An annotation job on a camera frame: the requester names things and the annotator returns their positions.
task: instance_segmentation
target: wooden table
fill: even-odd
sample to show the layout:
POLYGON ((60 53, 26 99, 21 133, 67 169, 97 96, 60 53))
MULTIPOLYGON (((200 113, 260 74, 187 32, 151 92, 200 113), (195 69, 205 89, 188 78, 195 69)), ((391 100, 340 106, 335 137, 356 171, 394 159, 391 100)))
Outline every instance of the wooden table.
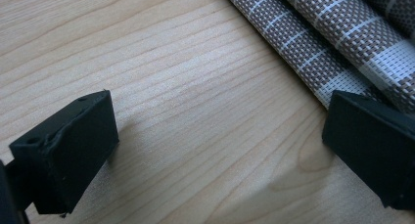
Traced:
POLYGON ((120 145, 32 223, 405 223, 320 135, 326 111, 228 0, 0 0, 0 158, 112 91, 120 145))

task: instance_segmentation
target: light wood surface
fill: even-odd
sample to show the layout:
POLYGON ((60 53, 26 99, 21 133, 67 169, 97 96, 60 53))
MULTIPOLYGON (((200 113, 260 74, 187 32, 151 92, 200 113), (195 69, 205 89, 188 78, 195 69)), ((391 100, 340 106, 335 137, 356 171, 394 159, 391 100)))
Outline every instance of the light wood surface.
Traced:
POLYGON ((62 219, 410 223, 321 143, 312 94, 227 0, 0 0, 0 158, 112 91, 120 144, 62 219))

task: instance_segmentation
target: screw hole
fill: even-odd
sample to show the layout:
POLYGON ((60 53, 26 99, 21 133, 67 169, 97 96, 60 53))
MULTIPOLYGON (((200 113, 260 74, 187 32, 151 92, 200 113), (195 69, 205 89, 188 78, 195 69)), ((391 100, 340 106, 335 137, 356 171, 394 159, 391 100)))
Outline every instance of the screw hole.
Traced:
POLYGON ((26 142, 28 143, 28 144, 35 144, 35 143, 38 143, 40 141, 40 138, 30 138, 30 139, 28 139, 26 142))

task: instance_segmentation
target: woven mesh fabric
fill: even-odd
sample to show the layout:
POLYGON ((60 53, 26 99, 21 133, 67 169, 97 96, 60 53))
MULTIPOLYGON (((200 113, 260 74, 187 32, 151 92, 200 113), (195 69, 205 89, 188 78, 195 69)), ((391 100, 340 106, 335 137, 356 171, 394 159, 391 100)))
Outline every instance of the woven mesh fabric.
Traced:
POLYGON ((336 89, 382 94, 285 0, 231 0, 328 108, 336 89))
POLYGON ((415 42, 415 0, 366 0, 415 42))
POLYGON ((415 113, 415 46, 363 0, 288 0, 402 111, 415 113))

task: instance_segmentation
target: rolled fabric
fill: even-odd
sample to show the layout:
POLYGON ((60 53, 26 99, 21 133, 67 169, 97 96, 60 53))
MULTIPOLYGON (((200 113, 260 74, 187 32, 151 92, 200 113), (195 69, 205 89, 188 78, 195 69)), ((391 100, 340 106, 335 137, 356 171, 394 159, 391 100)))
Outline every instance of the rolled fabric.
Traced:
POLYGON ((366 0, 415 43, 415 0, 366 0))
POLYGON ((230 0, 328 108, 343 90, 385 100, 381 92, 285 0, 230 0))
POLYGON ((415 114, 415 46, 363 0, 288 0, 402 112, 415 114))

